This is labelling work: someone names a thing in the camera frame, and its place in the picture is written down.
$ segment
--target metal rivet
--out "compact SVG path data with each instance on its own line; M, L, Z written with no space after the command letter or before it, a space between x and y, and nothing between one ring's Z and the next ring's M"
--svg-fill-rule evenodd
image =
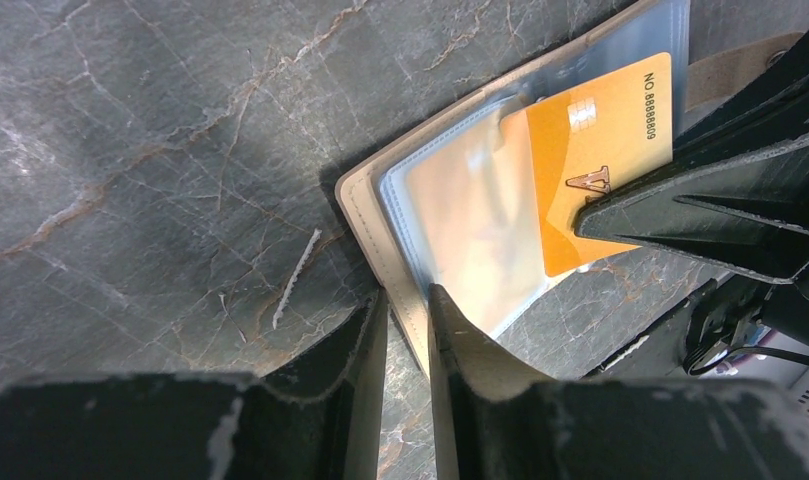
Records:
M769 68L772 65L775 65L775 63L777 63L778 60L780 60L781 57L784 56L785 53L787 53L787 50L778 50L777 52L770 55L769 59L766 60L766 68Z

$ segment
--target orange card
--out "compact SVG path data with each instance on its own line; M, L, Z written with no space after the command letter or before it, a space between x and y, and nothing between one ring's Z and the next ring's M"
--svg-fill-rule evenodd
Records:
M549 277L636 248L576 237L572 224L587 202L672 160L671 72L660 53L504 119L527 117Z

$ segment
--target brown strap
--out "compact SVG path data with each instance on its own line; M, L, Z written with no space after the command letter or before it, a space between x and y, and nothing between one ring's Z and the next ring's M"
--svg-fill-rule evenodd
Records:
M739 92L766 71L773 57L789 50L802 35L801 32L778 35L691 64L687 73L686 110Z

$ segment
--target marble surface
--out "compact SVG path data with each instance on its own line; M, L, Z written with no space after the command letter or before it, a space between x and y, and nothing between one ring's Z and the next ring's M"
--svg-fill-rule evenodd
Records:
M0 389L282 365L374 287L338 177L630 3L0 0ZM809 0L694 0L691 57L808 26ZM500 341L577 377L716 273L633 251ZM435 478L427 382L393 323L383 415L379 477Z

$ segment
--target yellow card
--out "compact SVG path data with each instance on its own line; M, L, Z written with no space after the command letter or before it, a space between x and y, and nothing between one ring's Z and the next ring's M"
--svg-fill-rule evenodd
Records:
M527 117L548 276L636 248L578 238L572 224L587 202L672 160L671 72L660 53L504 119Z

